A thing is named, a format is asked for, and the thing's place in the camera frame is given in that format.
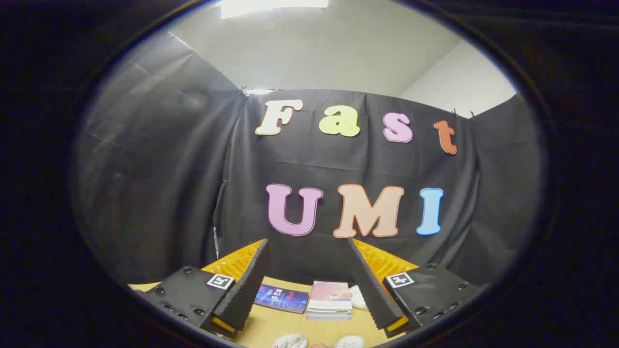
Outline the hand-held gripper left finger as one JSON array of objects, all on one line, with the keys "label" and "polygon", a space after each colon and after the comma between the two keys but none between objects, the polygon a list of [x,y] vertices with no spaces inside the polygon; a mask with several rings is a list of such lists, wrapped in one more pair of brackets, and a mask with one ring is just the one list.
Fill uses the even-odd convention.
[{"label": "hand-held gripper left finger", "polygon": [[270,247],[262,238],[211,263],[180,263],[149,282],[131,280],[130,289],[183,330],[236,339],[269,270]]}]

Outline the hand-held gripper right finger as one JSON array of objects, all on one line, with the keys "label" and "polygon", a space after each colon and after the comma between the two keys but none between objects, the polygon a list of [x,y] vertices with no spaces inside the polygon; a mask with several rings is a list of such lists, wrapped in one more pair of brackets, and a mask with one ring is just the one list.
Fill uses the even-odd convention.
[{"label": "hand-held gripper right finger", "polygon": [[482,290],[436,263],[416,266],[358,239],[346,251],[374,324],[389,338],[445,319]]}]

